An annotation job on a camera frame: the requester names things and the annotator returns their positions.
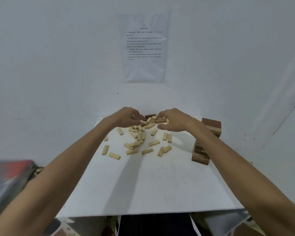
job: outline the person's right arm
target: person's right arm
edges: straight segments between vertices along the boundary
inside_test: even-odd
[[[176,108],[157,117],[169,119],[169,124],[159,124],[159,129],[188,131],[201,143],[228,187],[267,236],[295,235],[295,204],[252,164],[202,122]]]

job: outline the wooden block tower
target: wooden block tower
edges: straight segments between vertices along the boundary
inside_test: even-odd
[[[220,121],[203,118],[202,122],[214,135],[218,138],[220,137],[222,133],[222,125]],[[204,165],[208,165],[210,162],[210,157],[197,141],[194,143],[191,160]]]

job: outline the person's left arm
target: person's left arm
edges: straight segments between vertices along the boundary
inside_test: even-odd
[[[124,107],[104,118],[91,131],[57,156],[0,215],[0,235],[41,235],[76,187],[90,160],[115,127],[130,127],[146,120]]]

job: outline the forearm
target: forearm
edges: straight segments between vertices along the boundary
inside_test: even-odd
[[[29,235],[44,230],[62,208],[113,127],[109,119],[103,119],[30,182],[0,215],[1,235],[4,235],[2,230],[8,230],[2,228],[4,225]]]
[[[188,131],[201,143],[234,195],[267,235],[287,235],[295,230],[295,205],[267,177],[200,121],[193,120]]]

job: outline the plastic bag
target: plastic bag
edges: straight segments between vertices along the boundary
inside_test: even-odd
[[[125,82],[163,82],[169,14],[120,14],[118,19]]]

